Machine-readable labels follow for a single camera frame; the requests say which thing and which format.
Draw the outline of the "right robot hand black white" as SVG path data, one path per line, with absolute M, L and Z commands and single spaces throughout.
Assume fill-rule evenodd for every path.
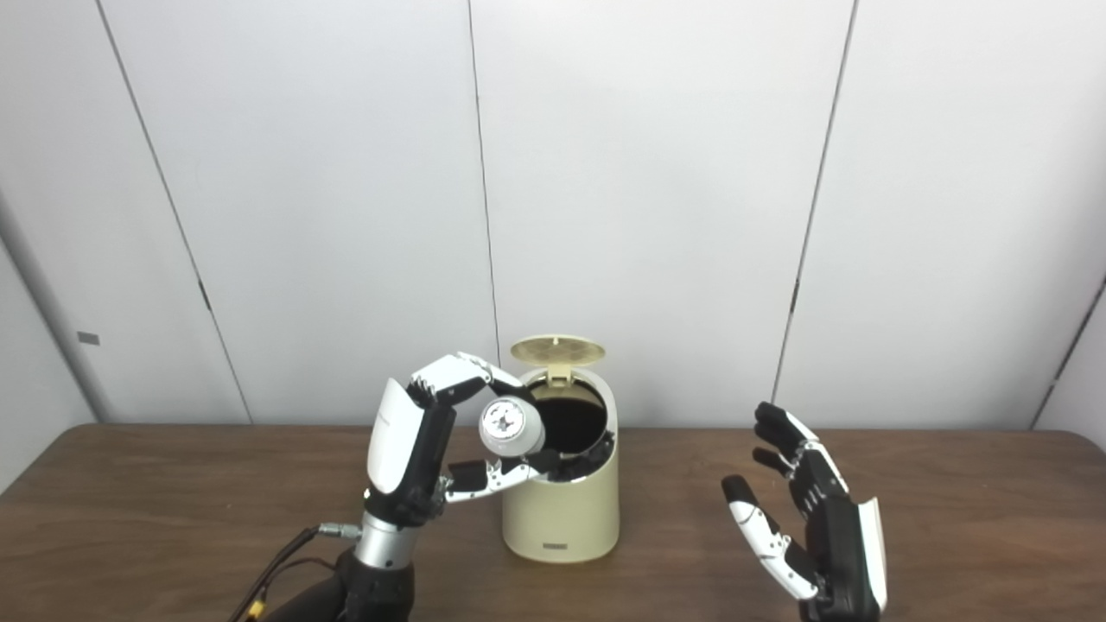
M 754 433 L 771 447 L 757 447 L 752 457 L 787 484 L 804 541 L 782 531 L 747 478 L 729 475 L 721 488 L 735 527 L 766 574 L 797 602 L 802 621 L 878 621 L 888 602 L 880 501 L 854 500 L 818 434 L 789 410 L 762 402 L 754 418 Z

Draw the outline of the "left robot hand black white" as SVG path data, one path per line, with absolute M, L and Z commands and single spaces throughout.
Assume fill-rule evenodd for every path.
M 486 406 L 487 414 L 502 407 L 522 436 L 538 438 L 507 440 L 502 433 L 491 432 L 486 447 L 495 462 L 453 463 L 444 475 L 457 406 L 486 387 L 495 394 Z M 545 479 L 564 462 L 557 450 L 545 447 L 538 401 L 520 379 L 486 359 L 450 353 L 415 371 L 407 384 L 388 379 L 372 426 L 365 511 L 399 529 L 422 527 L 440 516 L 447 504 Z

